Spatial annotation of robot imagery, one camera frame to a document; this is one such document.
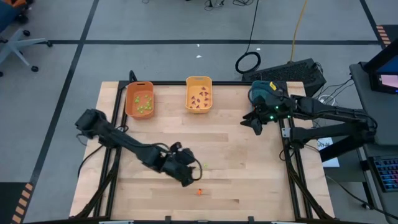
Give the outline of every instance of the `black floor stripe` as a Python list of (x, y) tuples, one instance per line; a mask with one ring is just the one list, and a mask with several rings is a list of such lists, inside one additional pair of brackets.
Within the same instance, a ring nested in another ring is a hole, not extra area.
[[(53, 44), (79, 44), (80, 40), (50, 40)], [(249, 40), (84, 40), (98, 45), (248, 44)], [(251, 44), (291, 45), (292, 40), (252, 40)], [(379, 45), (378, 40), (296, 40), (296, 45)]]
[(359, 1), (361, 2), (363, 11), (365, 12), (366, 17), (368, 18), (368, 21), (369, 21), (369, 23), (370, 23), (370, 25), (371, 25), (371, 27), (372, 27), (372, 30), (373, 30), (373, 32), (374, 32), (374, 35), (376, 35), (377, 40), (379, 41), (379, 45), (381, 45), (381, 47), (384, 48), (385, 45), (383, 44), (383, 41), (382, 41), (382, 39), (381, 39), (381, 36), (379, 35), (379, 31), (377, 31), (376, 22), (374, 21), (374, 18), (373, 18), (373, 16), (372, 16), (371, 11), (369, 10), (368, 5), (366, 4), (366, 1), (365, 1), (365, 0), (359, 0)]
[(70, 65), (68, 75), (66, 77), (65, 83), (63, 84), (62, 91), (61, 91), (60, 97), (57, 102), (57, 106), (55, 107), (55, 111), (52, 116), (49, 129), (47, 130), (47, 134), (45, 135), (45, 139), (44, 139), (42, 148), (40, 150), (39, 157), (37, 158), (36, 165), (35, 165), (33, 173), (32, 173), (32, 177), (30, 177), (30, 182), (33, 183), (33, 185), (37, 184), (37, 181), (39, 180), (39, 177), (40, 177), (40, 173), (43, 169), (44, 160), (47, 157), (50, 143), (53, 138), (55, 128), (57, 127), (57, 123), (58, 123), (58, 120), (61, 115), (61, 110), (63, 108), (63, 104), (64, 104), (65, 99), (68, 94), (70, 83), (72, 82), (73, 75), (75, 74), (76, 66), (79, 61), (81, 51), (83, 50), (84, 40), (87, 38), (88, 30), (90, 29), (90, 25), (93, 22), (93, 18), (94, 18), (94, 14), (95, 14), (95, 11), (96, 11), (96, 8), (98, 5), (98, 1), (99, 0), (93, 1), (93, 5), (91, 7), (90, 13), (88, 14), (88, 18), (87, 18), (85, 27), (83, 29), (83, 33), (81, 34), (78, 47), (76, 49), (75, 55), (73, 56), (73, 60)]

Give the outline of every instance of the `yellow cable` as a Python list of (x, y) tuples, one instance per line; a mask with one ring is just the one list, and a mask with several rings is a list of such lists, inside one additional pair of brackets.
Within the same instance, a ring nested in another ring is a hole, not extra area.
[(299, 28), (301, 19), (303, 18), (303, 14), (304, 14), (304, 10), (305, 10), (305, 6), (307, 5), (307, 2), (308, 2), (308, 0), (305, 0), (304, 5), (303, 5), (303, 9), (301, 10), (301, 13), (300, 13), (300, 17), (299, 17), (299, 19), (297, 21), (296, 29), (294, 30), (293, 43), (292, 43), (292, 54), (290, 55), (290, 61), (291, 62), (293, 61), (294, 48), (295, 48), (294, 42), (296, 41), (297, 29)]

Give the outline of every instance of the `monitor screen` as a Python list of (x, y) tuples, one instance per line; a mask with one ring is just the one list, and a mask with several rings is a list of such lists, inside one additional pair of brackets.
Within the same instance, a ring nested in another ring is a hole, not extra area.
[(381, 75), (383, 85), (398, 88), (398, 56), (379, 68), (377, 73)]

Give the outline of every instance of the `computer monitor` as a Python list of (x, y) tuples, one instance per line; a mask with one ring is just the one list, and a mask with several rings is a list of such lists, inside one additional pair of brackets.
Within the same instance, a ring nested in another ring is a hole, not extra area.
[(398, 94), (398, 40), (363, 66), (374, 91)]

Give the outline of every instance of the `white paper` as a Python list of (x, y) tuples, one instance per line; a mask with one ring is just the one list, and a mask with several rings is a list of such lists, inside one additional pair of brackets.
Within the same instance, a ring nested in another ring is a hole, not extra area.
[[(331, 138), (322, 138), (318, 139), (318, 149), (321, 151), (322, 149), (326, 148), (327, 146), (330, 146), (333, 144), (333, 141)], [(323, 162), (323, 167), (340, 167), (340, 164), (338, 163), (338, 159), (330, 159), (326, 162)]]

